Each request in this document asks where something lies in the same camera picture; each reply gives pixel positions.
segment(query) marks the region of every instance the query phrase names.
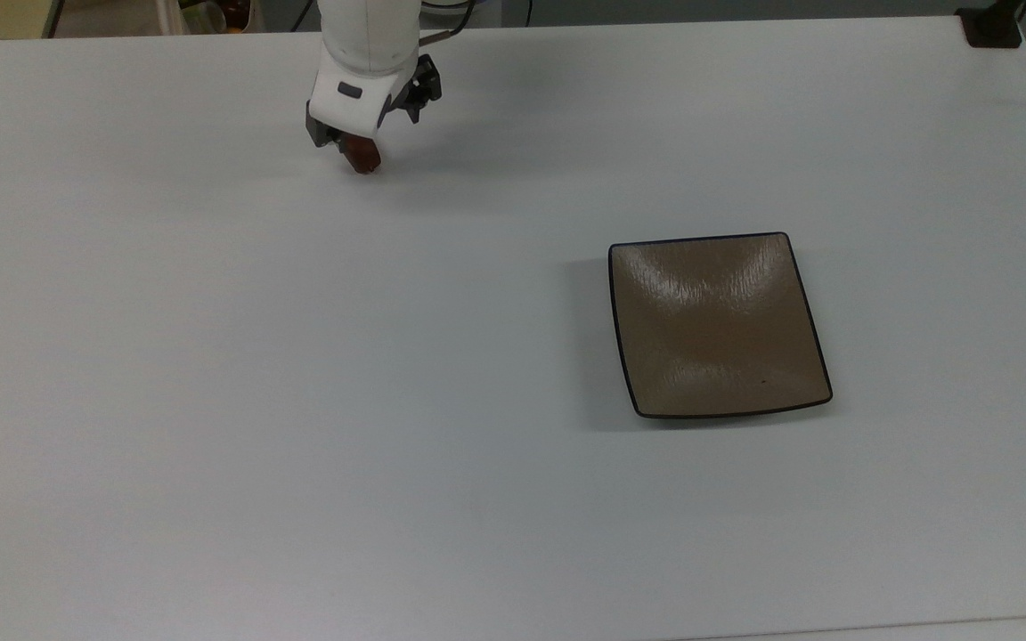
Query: plate rim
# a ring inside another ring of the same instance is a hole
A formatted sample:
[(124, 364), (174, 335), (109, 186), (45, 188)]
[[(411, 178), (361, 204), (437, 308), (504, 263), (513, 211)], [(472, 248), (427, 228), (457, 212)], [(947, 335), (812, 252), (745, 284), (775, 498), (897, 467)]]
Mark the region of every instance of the plate rim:
[[(732, 239), (751, 239), (752, 237), (758, 236), (782, 236), (782, 239), (786, 241), (786, 250), (790, 252), (790, 263), (794, 268), (794, 276), (798, 277), (798, 291), (801, 292), (802, 306), (806, 309), (806, 319), (810, 320), (811, 332), (814, 333), (814, 346), (818, 349), (818, 360), (822, 365), (822, 377), (826, 380), (826, 398), (818, 399), (818, 401), (802, 402), (798, 405), (789, 405), (785, 407), (773, 407), (770, 409), (754, 409), (750, 411), (727, 411), (727, 413), (720, 414), (652, 414), (646, 413), (642, 409), (639, 409), (639, 404), (636, 401), (635, 389), (631, 386), (631, 374), (628, 373), (628, 361), (624, 355), (624, 336), (620, 332), (620, 315), (617, 308), (616, 302), (616, 274), (614, 269), (611, 269), (611, 252), (616, 251), (620, 247), (634, 247), (638, 245), (664, 245), (671, 243), (692, 243), (700, 242), (701, 240), (732, 240)], [(814, 312), (810, 309), (810, 299), (806, 297), (806, 285), (802, 283), (801, 271), (798, 269), (798, 256), (794, 255), (793, 244), (790, 242), (790, 235), (786, 232), (756, 232), (752, 234), (724, 234), (719, 236), (693, 236), (687, 237), (687, 239), (663, 239), (663, 240), (636, 240), (636, 242), (631, 243), (611, 243), (607, 246), (607, 289), (609, 289), (609, 295), (611, 298), (611, 325), (616, 329), (616, 349), (620, 354), (620, 368), (624, 370), (624, 383), (628, 387), (628, 398), (631, 399), (631, 408), (636, 411), (636, 414), (644, 418), (729, 418), (734, 416), (760, 416), (762, 414), (778, 414), (780, 411), (790, 411), (793, 409), (803, 409), (805, 407), (815, 407), (818, 405), (826, 405), (834, 398), (834, 385), (830, 382), (830, 370), (826, 366), (826, 355), (822, 353), (822, 340), (818, 335), (818, 325), (814, 323)]]

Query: white tabletop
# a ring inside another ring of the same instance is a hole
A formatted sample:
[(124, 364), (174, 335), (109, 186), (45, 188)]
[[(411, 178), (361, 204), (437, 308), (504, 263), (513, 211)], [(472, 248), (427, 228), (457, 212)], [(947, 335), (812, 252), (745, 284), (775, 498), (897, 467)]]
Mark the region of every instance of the white tabletop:
[[(0, 44), (0, 640), (1026, 616), (1026, 48), (470, 32), (360, 177), (317, 47)], [(833, 401), (637, 417), (607, 246), (772, 231)]]

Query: brown square plate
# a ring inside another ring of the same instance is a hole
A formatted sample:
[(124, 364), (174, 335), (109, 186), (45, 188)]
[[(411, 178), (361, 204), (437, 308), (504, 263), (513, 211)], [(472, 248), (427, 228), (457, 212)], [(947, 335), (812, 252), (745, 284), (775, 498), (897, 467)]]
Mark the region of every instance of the brown square plate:
[(834, 396), (785, 234), (616, 244), (607, 277), (640, 416), (764, 414)]

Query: square plate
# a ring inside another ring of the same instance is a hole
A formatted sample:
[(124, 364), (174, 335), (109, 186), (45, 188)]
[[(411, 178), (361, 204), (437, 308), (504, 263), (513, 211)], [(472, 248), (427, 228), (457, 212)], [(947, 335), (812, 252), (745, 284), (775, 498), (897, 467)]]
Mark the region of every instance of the square plate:
[(785, 234), (616, 244), (607, 275), (640, 416), (764, 414), (834, 396)]

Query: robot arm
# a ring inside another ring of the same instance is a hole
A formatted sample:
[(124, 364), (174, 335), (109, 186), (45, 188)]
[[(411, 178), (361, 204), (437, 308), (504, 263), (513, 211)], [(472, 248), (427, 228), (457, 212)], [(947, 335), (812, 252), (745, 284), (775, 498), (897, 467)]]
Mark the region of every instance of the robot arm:
[(382, 162), (374, 135), (388, 112), (412, 122), (441, 96), (438, 70), (419, 54), (422, 0), (319, 0), (322, 48), (307, 105), (317, 147), (339, 146), (359, 173)]

